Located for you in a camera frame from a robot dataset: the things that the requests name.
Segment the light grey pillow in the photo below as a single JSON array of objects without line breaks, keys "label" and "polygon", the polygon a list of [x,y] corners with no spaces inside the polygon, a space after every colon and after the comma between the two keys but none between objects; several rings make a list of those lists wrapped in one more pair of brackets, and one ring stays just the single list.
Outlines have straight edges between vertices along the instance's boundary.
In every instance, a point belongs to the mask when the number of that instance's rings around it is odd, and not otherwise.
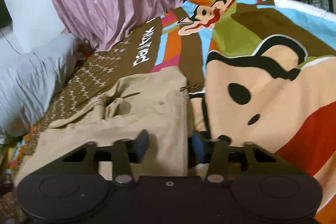
[{"label": "light grey pillow", "polygon": [[77,62],[76,38],[60,34],[1,66],[1,144],[30,132]]}]

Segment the beige large garment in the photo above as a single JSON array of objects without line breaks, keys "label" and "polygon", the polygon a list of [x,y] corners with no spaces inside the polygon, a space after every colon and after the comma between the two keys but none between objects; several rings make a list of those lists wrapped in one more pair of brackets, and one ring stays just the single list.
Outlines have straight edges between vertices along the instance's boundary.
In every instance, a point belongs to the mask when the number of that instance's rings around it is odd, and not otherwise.
[{"label": "beige large garment", "polygon": [[187,175],[194,117],[186,86],[178,67],[119,79],[73,116],[52,122],[40,134],[34,154],[23,159],[15,183],[89,141],[109,146],[134,139],[142,130],[148,131],[150,143],[142,163],[132,167],[134,175]]}]

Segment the brown colourful cartoon bedspread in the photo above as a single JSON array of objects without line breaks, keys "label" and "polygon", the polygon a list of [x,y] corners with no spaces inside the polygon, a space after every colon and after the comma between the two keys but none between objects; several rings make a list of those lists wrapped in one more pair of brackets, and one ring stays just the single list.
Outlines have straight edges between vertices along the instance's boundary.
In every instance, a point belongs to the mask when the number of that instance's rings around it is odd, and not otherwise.
[{"label": "brown colourful cartoon bedspread", "polygon": [[[185,176],[114,183],[89,141],[15,183],[40,134],[123,78],[178,67],[194,128]],[[231,138],[228,183],[204,183],[194,131]],[[335,15],[291,0],[187,0],[88,57],[26,135],[3,223],[316,223],[335,216]]]}]

